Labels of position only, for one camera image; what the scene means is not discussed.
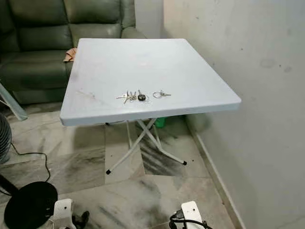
key ring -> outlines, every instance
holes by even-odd
[[[171,94],[166,94],[162,90],[153,93],[153,97],[155,97],[156,99],[160,99],[163,96],[169,96],[169,95]]]

recliner sofa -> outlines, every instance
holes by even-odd
[[[20,104],[62,101],[79,38],[145,38],[133,0],[0,0],[0,82]]]

white wall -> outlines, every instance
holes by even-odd
[[[190,119],[246,227],[305,228],[305,1],[164,0],[164,28],[243,100]]]
[[[136,28],[147,38],[161,38],[163,0],[135,0]]]

folding table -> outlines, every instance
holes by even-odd
[[[123,103],[126,91],[148,96]],[[159,99],[163,90],[171,96]],[[110,174],[145,136],[161,153],[153,126],[156,118],[237,109],[241,99],[185,39],[80,39],[61,108],[63,125],[92,125],[136,120],[143,132]],[[150,119],[148,125],[143,120]],[[153,126],[156,138],[151,134]]]

